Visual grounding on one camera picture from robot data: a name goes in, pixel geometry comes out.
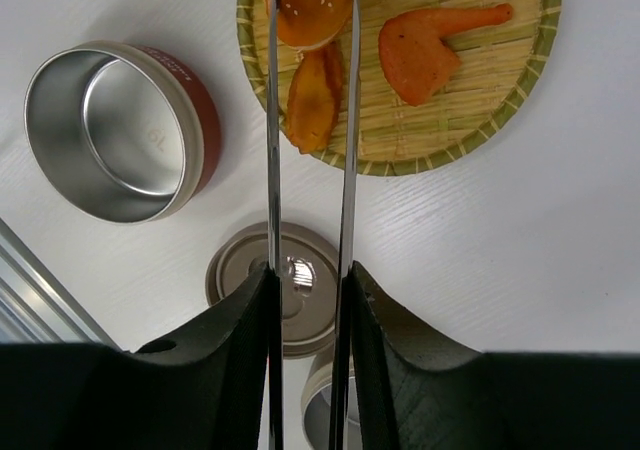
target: metal can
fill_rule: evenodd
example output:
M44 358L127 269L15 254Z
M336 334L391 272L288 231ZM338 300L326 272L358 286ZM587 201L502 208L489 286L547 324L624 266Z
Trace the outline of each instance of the metal can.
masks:
M302 391L302 427L309 445L314 450L327 448L331 418L331 373L333 348L319 354L311 364L307 383ZM349 359L349 401L345 425L347 450L362 450L360 412L356 394L353 360Z
M94 41L53 56L29 84L24 118L53 187L110 222L175 213L211 179L220 155L204 84L146 46Z
M283 222L282 339L285 358L304 358L333 345L338 251L311 230ZM234 235L216 253L206 277L210 305L236 290L268 260L267 224Z

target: silver can rim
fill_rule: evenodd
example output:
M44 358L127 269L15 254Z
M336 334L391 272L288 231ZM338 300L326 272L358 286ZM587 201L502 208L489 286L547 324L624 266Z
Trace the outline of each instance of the silver can rim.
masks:
M302 433L304 433L304 438L307 440L307 443L311 448L313 447L313 442L311 438L309 438L309 433L307 431L307 426L305 425L305 419L307 417L307 410L311 405L314 398L318 397L320 393L326 388L332 385L332 377L333 377L333 350L334 346L331 345L330 348L327 348L320 352L313 359L313 363L311 364L311 369L309 370L309 374L307 376L307 380L305 381L302 396L300 397L300 410L301 410L301 419L302 419ZM355 380L355 366L353 363L353 356L349 357L349 380Z
M167 103L167 107L170 109L178 124L178 128L180 129L180 141L182 145L182 172L180 175L180 181L176 188L176 192L172 196L171 200L159 212L151 215L148 218L131 222L117 222L98 217L96 215L93 215L91 212L88 212L74 205L51 181L49 176L42 169L38 158L35 157L35 153L33 152L32 148L30 135L31 132L29 131L28 121L29 105L31 103L33 89L38 82L38 78L47 67L66 55L78 52L100 53L116 58L126 63L127 65L130 65L141 75L143 75L158 90L158 92L162 95L162 98ZM78 209L83 214L100 222L107 222L110 224L121 226L130 226L166 218L177 212L187 204L187 202L194 195L200 175L202 174L202 169L204 166L204 139L202 135L200 120L198 118L193 102L189 98L186 90L182 87L180 82L171 74L169 70L164 68L152 56L146 54L142 50L139 50L138 48L130 44L112 42L107 40L96 40L63 50L45 60L31 77L29 85L27 86L23 106L23 125L29 149L31 150L31 154L34 155L41 174L44 175L49 184L67 203ZM193 145L189 146L187 145L185 136L191 136L196 141Z

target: orange food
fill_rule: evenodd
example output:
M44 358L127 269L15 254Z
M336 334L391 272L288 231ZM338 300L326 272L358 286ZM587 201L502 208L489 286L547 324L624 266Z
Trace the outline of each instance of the orange food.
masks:
M300 153L329 145L338 124L343 83L342 55L335 42L304 55L293 75L287 103L287 137Z
M424 9L388 20L378 50L385 78L402 100L425 103L460 67L458 56L442 38L474 28L500 25L513 17L509 4L486 9Z
M267 14L271 0L265 0ZM278 38L297 50L328 45L351 17L353 0L278 0Z

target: toy chicken leg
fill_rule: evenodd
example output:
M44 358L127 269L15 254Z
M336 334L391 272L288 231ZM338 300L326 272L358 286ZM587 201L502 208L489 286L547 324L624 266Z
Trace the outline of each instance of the toy chicken leg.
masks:
M485 9L414 10L388 20L378 38L385 78L402 100L425 103L460 67L458 56L443 42L457 33L511 20L509 4Z

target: woven basket rim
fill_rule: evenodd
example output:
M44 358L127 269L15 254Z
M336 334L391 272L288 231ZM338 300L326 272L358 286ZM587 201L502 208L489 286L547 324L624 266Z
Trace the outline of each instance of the woven basket rim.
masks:
M262 108L266 110L266 79L260 67L260 58L256 51L253 34L254 1L237 0L238 44L247 78ZM381 177L415 175L452 163L487 142L515 115L539 80L551 55L561 9L562 0L540 0L540 18L537 23L529 58L513 88L509 90L507 96L491 116L477 129L472 130L459 142L417 158L395 161L360 158L358 159L358 173ZM282 108L280 108L281 125L284 120L285 115ZM315 152L311 155L328 165L344 169L344 155L333 150L326 149L323 152Z

